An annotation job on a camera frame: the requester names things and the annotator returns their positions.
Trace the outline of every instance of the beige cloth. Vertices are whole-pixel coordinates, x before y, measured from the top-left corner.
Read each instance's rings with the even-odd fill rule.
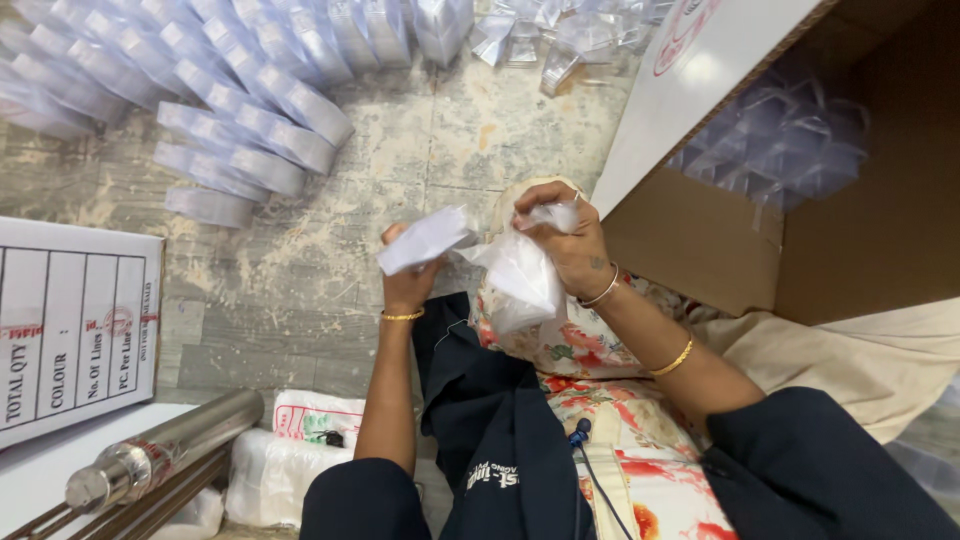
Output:
[[[933,405],[960,367],[960,298],[815,328],[758,312],[693,330],[766,392],[826,391],[881,444]]]

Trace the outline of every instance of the open cardboard box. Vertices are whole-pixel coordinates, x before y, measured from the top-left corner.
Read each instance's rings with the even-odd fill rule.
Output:
[[[960,2],[681,0],[592,203],[611,258],[741,315],[813,325],[960,297]],[[867,106],[860,178],[782,216],[663,164],[788,47]]]

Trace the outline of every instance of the hand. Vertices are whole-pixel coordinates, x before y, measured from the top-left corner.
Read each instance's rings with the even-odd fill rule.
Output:
[[[407,230],[405,223],[394,223],[381,236],[383,245],[387,245],[400,233]],[[430,291],[433,290],[433,281],[437,272],[444,267],[445,257],[439,257],[427,262],[419,272],[404,271],[383,277],[383,306],[387,315],[412,315],[417,312]]]
[[[560,181],[535,185],[516,200],[514,208],[517,213],[525,214],[534,205],[572,201],[576,194]],[[615,274],[607,257],[600,214],[583,199],[577,199],[577,213],[580,222],[573,234],[561,233],[548,225],[521,232],[533,238],[553,259],[567,294],[590,301],[607,290]]]

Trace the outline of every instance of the silver bangle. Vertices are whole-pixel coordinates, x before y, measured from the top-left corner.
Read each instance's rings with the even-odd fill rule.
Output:
[[[593,300],[590,300],[589,302],[585,302],[578,298],[577,304],[579,304],[580,307],[591,308],[599,306],[603,300],[620,285],[620,265],[613,261],[611,261],[611,264],[613,265],[613,281],[610,282],[610,286],[607,287],[607,290],[603,291],[603,294],[594,298]]]

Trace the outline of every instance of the box flap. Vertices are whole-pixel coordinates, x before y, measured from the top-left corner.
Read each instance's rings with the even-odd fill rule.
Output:
[[[643,57],[593,191],[601,218],[835,3],[675,3]]]
[[[661,169],[604,221],[610,257],[733,315],[772,309],[782,216],[745,197]]]

